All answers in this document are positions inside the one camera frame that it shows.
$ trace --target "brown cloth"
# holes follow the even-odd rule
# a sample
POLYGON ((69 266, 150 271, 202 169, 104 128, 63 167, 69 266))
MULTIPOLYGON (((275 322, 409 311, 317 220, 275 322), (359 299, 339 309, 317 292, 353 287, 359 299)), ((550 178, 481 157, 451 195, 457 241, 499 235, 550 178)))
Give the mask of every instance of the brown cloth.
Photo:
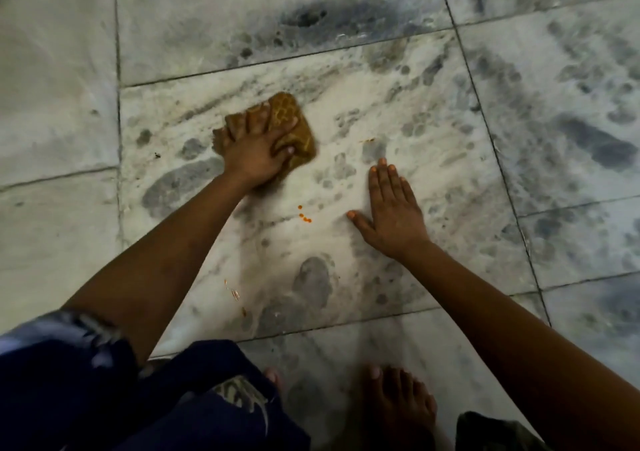
MULTIPOLYGON (((300 165, 309 163, 316 157, 316 141, 314 135, 309 129, 309 124, 305 116, 302 114, 295 97, 286 92, 278 92, 272 98, 268 100, 271 106, 271 114, 269 116, 269 122, 267 124, 267 132, 273 129, 279 128, 284 123, 290 121, 293 117, 298 118, 298 123, 293 130, 285 134, 280 138, 273 147, 273 152, 277 153, 285 146, 293 146, 295 152, 292 157, 286 161, 282 170, 276 175, 276 177, 270 183, 279 183, 284 180, 287 175, 295 170, 300 165)), ((252 112, 256 112, 260 109, 260 104, 248 109, 249 115, 252 112)), ((238 119, 244 119, 245 113, 240 112, 237 114, 231 114, 225 117, 226 129, 233 138, 233 126, 237 125, 238 119)), ((213 150, 224 156, 224 147, 222 144, 222 130, 213 131, 213 150)))

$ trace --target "blue garment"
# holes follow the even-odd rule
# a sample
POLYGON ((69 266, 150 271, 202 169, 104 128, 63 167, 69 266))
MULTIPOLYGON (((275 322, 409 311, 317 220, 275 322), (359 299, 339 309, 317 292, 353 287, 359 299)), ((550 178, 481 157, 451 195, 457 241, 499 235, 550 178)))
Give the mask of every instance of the blue garment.
POLYGON ((226 340, 138 377, 129 343, 55 311, 0 336, 3 450, 306 450, 274 385, 226 340))

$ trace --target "foot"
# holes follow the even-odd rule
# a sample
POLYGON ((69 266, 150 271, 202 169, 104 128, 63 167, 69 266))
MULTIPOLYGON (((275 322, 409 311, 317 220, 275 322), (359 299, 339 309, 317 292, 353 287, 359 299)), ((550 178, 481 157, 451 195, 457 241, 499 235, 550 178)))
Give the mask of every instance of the foot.
POLYGON ((278 393, 282 395, 282 379, 280 378, 278 371, 275 368, 268 367, 264 371, 264 376, 271 381, 271 383, 276 387, 278 393))
POLYGON ((436 401, 427 387, 401 368, 372 366, 366 396, 371 412, 375 448, 388 450, 435 449, 436 401))

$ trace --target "marble floor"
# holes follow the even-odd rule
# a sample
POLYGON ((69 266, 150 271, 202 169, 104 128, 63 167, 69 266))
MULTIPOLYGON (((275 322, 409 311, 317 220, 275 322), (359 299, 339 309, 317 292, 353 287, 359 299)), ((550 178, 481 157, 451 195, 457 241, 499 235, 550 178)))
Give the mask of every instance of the marble floor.
POLYGON ((436 301, 345 219, 368 210, 385 155, 437 243, 640 386, 639 10, 0 0, 0 330, 59 306, 197 193, 223 168, 212 129, 285 90, 319 155, 236 209, 155 355, 242 342, 281 369, 314 448, 357 444, 366 361, 425 379, 450 436, 465 410, 524 422, 436 301))

